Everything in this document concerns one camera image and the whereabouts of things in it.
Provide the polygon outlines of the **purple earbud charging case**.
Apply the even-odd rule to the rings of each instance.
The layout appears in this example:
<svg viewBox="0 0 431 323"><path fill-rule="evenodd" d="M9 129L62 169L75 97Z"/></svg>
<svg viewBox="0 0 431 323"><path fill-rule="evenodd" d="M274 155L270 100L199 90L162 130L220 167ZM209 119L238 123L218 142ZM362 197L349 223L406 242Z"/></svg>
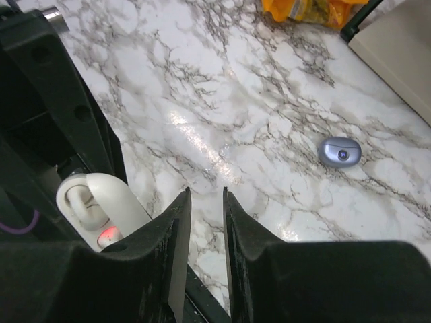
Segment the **purple earbud charging case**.
<svg viewBox="0 0 431 323"><path fill-rule="evenodd" d="M319 160L332 168L348 168L359 163L362 157L360 144L347 137L329 137L317 149Z"/></svg>

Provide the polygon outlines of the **white earbud one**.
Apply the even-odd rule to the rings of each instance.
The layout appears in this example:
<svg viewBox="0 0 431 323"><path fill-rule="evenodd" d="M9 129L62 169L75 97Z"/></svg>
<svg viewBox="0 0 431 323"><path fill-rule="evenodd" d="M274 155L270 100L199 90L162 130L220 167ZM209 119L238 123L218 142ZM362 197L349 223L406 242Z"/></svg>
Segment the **white earbud one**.
<svg viewBox="0 0 431 323"><path fill-rule="evenodd" d="M73 186L67 191L66 196L73 213L82 224L91 226L99 222L100 216L86 206L92 197L87 186Z"/></svg>

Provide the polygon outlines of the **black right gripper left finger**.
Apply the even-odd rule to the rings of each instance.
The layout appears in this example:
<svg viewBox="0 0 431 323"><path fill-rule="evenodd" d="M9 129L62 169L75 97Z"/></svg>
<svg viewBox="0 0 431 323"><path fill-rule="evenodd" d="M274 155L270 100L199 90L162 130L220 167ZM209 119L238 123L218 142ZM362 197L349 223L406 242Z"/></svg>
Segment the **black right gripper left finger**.
<svg viewBox="0 0 431 323"><path fill-rule="evenodd" d="M1 245L2 322L181 322L191 193L101 252L81 242Z"/></svg>

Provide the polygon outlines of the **white earbud case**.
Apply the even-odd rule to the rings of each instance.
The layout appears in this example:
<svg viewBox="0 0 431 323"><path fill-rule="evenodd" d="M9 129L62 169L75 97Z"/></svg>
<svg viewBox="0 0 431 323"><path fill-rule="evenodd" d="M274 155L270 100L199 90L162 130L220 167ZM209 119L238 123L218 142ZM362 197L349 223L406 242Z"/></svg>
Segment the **white earbud case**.
<svg viewBox="0 0 431 323"><path fill-rule="evenodd" d="M66 193L77 185L87 186L92 195L86 206L100 216L95 225L82 224L70 207ZM110 174L69 176L57 189L56 203L64 218L96 252L129 236L152 220L129 186Z"/></svg>

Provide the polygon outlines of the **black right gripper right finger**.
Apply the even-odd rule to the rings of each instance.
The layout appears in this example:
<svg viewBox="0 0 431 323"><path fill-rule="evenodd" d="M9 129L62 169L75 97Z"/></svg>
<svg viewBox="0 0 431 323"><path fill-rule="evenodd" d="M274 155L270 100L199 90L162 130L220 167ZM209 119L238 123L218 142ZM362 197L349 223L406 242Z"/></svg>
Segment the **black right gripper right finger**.
<svg viewBox="0 0 431 323"><path fill-rule="evenodd" d="M233 322L429 322L430 264L400 241L285 242L223 192Z"/></svg>

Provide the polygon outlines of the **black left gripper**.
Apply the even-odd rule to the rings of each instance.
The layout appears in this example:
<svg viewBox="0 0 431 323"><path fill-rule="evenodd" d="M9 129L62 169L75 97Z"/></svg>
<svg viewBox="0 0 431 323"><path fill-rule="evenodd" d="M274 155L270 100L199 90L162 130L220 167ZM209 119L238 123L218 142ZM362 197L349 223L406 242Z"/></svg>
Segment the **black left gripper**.
<svg viewBox="0 0 431 323"><path fill-rule="evenodd" d="M39 10L1 10L1 240L75 241L55 194L76 168L126 180L119 138Z"/></svg>

